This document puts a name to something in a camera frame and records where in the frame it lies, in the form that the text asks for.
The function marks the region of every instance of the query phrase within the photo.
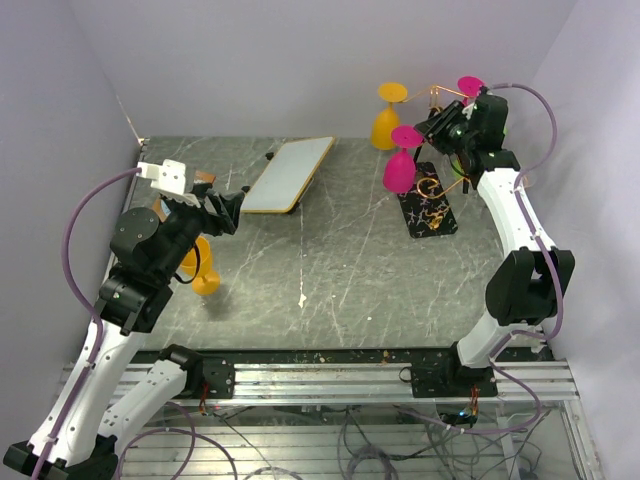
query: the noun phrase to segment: white wall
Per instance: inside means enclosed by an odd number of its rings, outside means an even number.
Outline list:
[[[640,464],[639,31],[637,1],[580,1],[533,81],[555,109],[560,137],[530,195],[576,257],[553,347],[569,359],[612,480],[638,478]],[[539,158],[550,131],[541,107],[525,107],[509,134],[523,163]]]
[[[72,4],[141,135],[366,137],[382,82],[531,81],[575,0]]]
[[[76,358],[88,315],[64,281],[63,224],[84,193],[139,150],[66,1],[0,6],[0,451],[27,440]],[[72,268],[95,296],[125,184],[87,207]],[[24,478],[0,466],[0,478]]]

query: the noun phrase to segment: table top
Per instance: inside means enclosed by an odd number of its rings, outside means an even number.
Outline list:
[[[146,161],[172,159],[237,191],[264,170],[284,138],[153,137]],[[412,239],[399,202],[382,185],[390,152],[366,139],[337,139],[293,214],[243,214],[234,236],[210,238],[220,289],[199,297],[174,282],[174,296],[145,349],[171,343],[208,348],[403,348],[448,346],[484,309],[501,262],[489,210],[476,192],[447,194],[454,235]],[[442,183],[444,157],[425,149]],[[132,206],[151,206],[148,182]]]

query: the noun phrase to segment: gray marble table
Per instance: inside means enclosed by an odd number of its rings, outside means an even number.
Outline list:
[[[217,175],[237,191],[285,139],[155,137],[147,161],[170,158]],[[491,215],[477,193],[448,199],[455,235],[412,239],[395,195],[382,186],[388,152],[339,139],[291,215],[244,214],[234,236],[210,239],[220,289],[175,294],[145,346],[339,348],[448,346],[480,317],[484,290],[501,261]],[[445,185],[453,181],[433,151]],[[155,195],[138,182],[132,206]]]

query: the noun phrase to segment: whiteboard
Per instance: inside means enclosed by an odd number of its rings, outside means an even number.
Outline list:
[[[334,141],[335,137],[321,137],[282,145],[251,187],[241,211],[287,213],[293,209]]]

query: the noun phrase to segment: pink wine glass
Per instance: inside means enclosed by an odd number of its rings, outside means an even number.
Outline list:
[[[465,95],[469,95],[470,97],[477,97],[478,92],[480,91],[480,87],[484,87],[484,82],[476,77],[466,76],[461,77],[458,80],[458,88]],[[462,101],[463,105],[467,105],[469,103],[469,99],[465,98]]]
[[[407,149],[422,145],[423,138],[412,126],[400,125],[391,132],[391,139],[402,150],[394,153],[387,162],[382,184],[393,193],[407,193],[416,177],[416,164]]]

